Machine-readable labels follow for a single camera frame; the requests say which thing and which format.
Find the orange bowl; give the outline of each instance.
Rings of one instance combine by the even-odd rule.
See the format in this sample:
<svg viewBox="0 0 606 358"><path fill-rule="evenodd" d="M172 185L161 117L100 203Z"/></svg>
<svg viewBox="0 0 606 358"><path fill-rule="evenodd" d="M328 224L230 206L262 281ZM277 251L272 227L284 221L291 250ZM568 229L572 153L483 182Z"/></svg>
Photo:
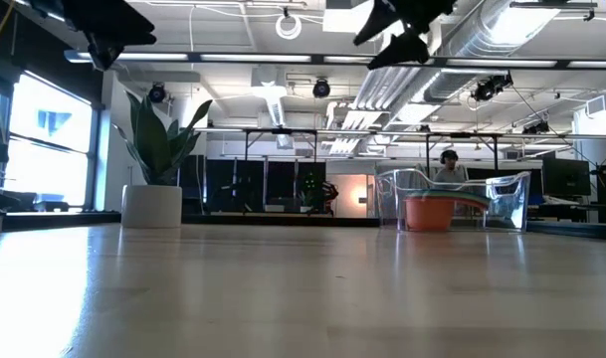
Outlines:
<svg viewBox="0 0 606 358"><path fill-rule="evenodd" d="M447 231L453 221L455 201L445 198L408 198L407 230Z"/></svg>

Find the window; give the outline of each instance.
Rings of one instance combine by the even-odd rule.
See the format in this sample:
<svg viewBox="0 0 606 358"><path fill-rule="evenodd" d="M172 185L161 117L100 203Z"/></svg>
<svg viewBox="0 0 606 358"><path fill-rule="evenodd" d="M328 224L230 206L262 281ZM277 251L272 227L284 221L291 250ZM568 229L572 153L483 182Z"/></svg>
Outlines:
<svg viewBox="0 0 606 358"><path fill-rule="evenodd" d="M15 84L4 189L37 193L37 201L87 204L93 109L46 82L23 75Z"/></svg>
<svg viewBox="0 0 606 358"><path fill-rule="evenodd" d="M23 75L15 85L11 110L13 134L88 152L93 118L89 103Z"/></svg>

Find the computer monitor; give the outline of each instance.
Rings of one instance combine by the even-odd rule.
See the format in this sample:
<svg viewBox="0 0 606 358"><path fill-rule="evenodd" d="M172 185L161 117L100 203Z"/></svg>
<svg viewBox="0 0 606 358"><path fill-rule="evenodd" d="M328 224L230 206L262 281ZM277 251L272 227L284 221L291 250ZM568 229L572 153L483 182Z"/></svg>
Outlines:
<svg viewBox="0 0 606 358"><path fill-rule="evenodd" d="M583 160L543 159L543 193L550 196L590 195L590 165Z"/></svg>

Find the headphones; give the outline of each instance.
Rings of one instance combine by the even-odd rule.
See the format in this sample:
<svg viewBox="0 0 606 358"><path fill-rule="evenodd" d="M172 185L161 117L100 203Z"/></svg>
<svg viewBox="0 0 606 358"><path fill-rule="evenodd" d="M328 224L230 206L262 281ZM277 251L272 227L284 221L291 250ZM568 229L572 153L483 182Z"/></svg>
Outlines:
<svg viewBox="0 0 606 358"><path fill-rule="evenodd" d="M458 157L458 153L455 152L455 150L445 150L442 152L442 154L440 154L440 164L445 164L445 160L446 158L449 159L455 159L455 160L460 160L460 157Z"/></svg>

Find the green leaf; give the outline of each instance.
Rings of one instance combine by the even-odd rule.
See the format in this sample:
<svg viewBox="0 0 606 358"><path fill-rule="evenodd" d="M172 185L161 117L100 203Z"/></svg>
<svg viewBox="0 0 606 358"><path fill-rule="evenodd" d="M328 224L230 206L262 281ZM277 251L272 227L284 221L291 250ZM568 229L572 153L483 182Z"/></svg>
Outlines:
<svg viewBox="0 0 606 358"><path fill-rule="evenodd" d="M187 128L183 129L176 137L170 139L170 153L172 157L176 156L181 152L181 149L185 146L185 143L187 142L187 139L190 136L194 125L196 125L199 120L203 119L203 117L207 115L207 112L210 110L211 104L211 99L203 102L203 104L201 104L196 110L196 113L194 113L192 121L190 122L190 124L188 124Z"/></svg>
<svg viewBox="0 0 606 358"><path fill-rule="evenodd" d="M171 166L167 133L148 97L139 109L136 128L134 145L141 159L156 175L165 172Z"/></svg>
<svg viewBox="0 0 606 358"><path fill-rule="evenodd" d="M167 128L167 139L172 139L177 135L179 135L179 120L174 119Z"/></svg>
<svg viewBox="0 0 606 358"><path fill-rule="evenodd" d="M190 155L192 150L194 150L194 147L196 146L196 142L198 141L200 134L201 133L197 133L189 137L187 142L185 143L185 147L183 147L183 150L181 150L178 155L172 158L172 166L168 170L166 170L162 175L164 180L169 181L174 175L174 173L176 173L185 158L187 158L187 156Z"/></svg>
<svg viewBox="0 0 606 358"><path fill-rule="evenodd" d="M129 91L127 91L125 94L130 101L130 124L132 125L132 133L134 133L134 143L136 143L136 124L138 122L141 102Z"/></svg>
<svg viewBox="0 0 606 358"><path fill-rule="evenodd" d="M130 156L134 160L136 160L137 163L139 163L139 166L141 167L141 172L143 173L143 177L145 178L145 182L149 184L150 183L150 174L151 174L150 167L148 167L147 164L145 164L145 162L143 161L143 159L141 159L141 156L136 151L136 147L134 147L134 144L132 144L132 142L127 140L127 136L125 135L125 132L123 131L123 129L121 129L120 126L118 126L114 123L112 124L112 126L114 126L114 128L116 128L116 130L118 131L121 138L123 138L123 140L125 141L125 147L127 148L127 152L130 153Z"/></svg>

